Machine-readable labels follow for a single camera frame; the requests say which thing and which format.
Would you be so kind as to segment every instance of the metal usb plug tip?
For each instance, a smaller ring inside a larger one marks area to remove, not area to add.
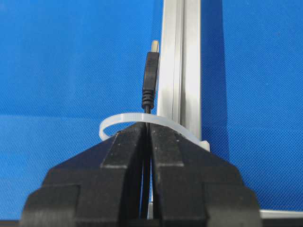
[[[151,52],[159,52],[159,41],[153,40],[151,43]]]

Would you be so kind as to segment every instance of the blue fabric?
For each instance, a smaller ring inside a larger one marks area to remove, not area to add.
[[[159,0],[0,0],[0,219],[19,219],[50,167],[99,143],[104,118],[142,111],[161,14]]]
[[[303,210],[303,1],[202,1],[202,136],[263,209]]]
[[[303,210],[302,10],[202,0],[203,139],[264,209]],[[0,0],[0,219],[20,218],[50,167],[100,142],[101,120],[141,111],[161,11],[160,0]]]

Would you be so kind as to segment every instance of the blue backdrop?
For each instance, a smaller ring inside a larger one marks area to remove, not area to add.
[[[142,111],[162,1],[0,0],[0,219]],[[202,0],[202,135],[264,209],[303,210],[303,1]]]

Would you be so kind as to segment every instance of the usb connector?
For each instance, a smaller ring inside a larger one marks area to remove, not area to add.
[[[159,64],[159,41],[154,40],[151,51],[147,53],[142,87],[142,108],[145,113],[151,113],[154,108],[156,84]]]

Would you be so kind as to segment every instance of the black cable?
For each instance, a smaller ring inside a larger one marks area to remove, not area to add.
[[[158,74],[158,53],[157,41],[154,41],[151,46],[151,52],[147,53],[144,79],[142,87],[142,108],[146,114],[150,114],[154,108],[154,98],[156,95],[156,84]],[[151,183],[151,149],[149,141],[149,123],[146,123],[146,145],[143,154],[143,187],[141,197],[141,218],[147,218],[148,204],[150,197],[150,183]]]

